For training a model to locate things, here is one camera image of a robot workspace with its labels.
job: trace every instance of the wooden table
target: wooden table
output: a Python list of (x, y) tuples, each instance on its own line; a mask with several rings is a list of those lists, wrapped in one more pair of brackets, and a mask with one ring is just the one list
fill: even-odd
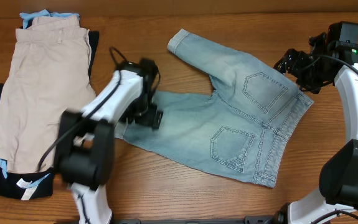
[[(82, 26), (100, 31), (92, 86), (99, 93), (114, 69), (108, 47), (128, 59), (153, 58), (162, 74), (160, 90), (209, 94), (207, 75), (167, 51), (181, 28), (214, 42), (253, 54), (270, 66), (289, 48), (309, 50), (308, 37), (339, 21), (358, 22), (358, 13), (238, 14), (222, 16), (83, 18)], [(0, 19), (0, 83), (5, 82), (19, 19)], [(314, 105), (292, 135), (274, 189), (205, 174), (116, 142), (113, 176), (107, 187), (115, 217), (143, 220), (242, 218), (274, 214), (285, 202), (299, 200), (318, 186), (322, 166), (345, 143), (341, 99), (333, 86), (309, 96)], [(50, 198), (20, 201), (0, 197), (0, 223), (52, 223), (78, 217), (71, 193), (60, 177)], [(341, 217), (334, 223), (357, 223)]]

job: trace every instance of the waistband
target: waistband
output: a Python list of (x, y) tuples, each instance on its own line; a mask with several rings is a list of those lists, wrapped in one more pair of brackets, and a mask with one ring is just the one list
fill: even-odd
[(86, 38), (88, 30), (85, 28), (60, 29), (53, 31), (38, 31), (16, 29), (16, 37), (18, 42), (46, 40), (50, 42), (61, 42), (62, 40)]
[(68, 18), (56, 18), (56, 17), (36, 17), (27, 30), (58, 30), (68, 27), (79, 28), (79, 19), (77, 16), (70, 16)]

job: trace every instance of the belt loop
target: belt loop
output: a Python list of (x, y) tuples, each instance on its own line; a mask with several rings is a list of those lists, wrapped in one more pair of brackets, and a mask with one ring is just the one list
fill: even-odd
[(57, 40), (57, 43), (61, 44), (61, 38), (62, 38), (62, 30), (59, 30), (59, 39)]

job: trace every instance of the back pocket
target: back pocket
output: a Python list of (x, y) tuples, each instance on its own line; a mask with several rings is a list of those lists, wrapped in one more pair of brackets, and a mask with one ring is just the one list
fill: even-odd
[(254, 138), (254, 134), (221, 127), (210, 140), (210, 156), (233, 170), (243, 172), (245, 159)]
[(264, 113), (267, 113), (287, 90), (284, 85), (259, 72), (246, 77), (242, 91)]

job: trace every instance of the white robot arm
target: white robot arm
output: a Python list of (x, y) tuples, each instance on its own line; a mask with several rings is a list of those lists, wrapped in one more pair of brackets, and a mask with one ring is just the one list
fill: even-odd
[[(342, 100), (346, 122), (346, 142), (352, 139), (358, 140), (358, 75), (347, 66), (343, 66), (335, 77), (335, 87), (338, 89)], [(288, 223), (308, 224), (335, 210), (356, 211), (352, 206), (326, 203), (326, 198), (321, 195), (317, 188), (305, 198), (289, 205)], [(323, 219), (320, 223), (325, 223), (335, 217), (336, 215), (332, 215)]]
[[(105, 184), (112, 170), (115, 125), (123, 119), (158, 129), (163, 113), (151, 102), (157, 73), (151, 60), (142, 59), (139, 64), (124, 61), (91, 103), (78, 113), (63, 113), (59, 137), (70, 134), (57, 144), (54, 167), (73, 193), (80, 215), (74, 223), (113, 223)], [(86, 142), (92, 142), (91, 147), (86, 147)]]

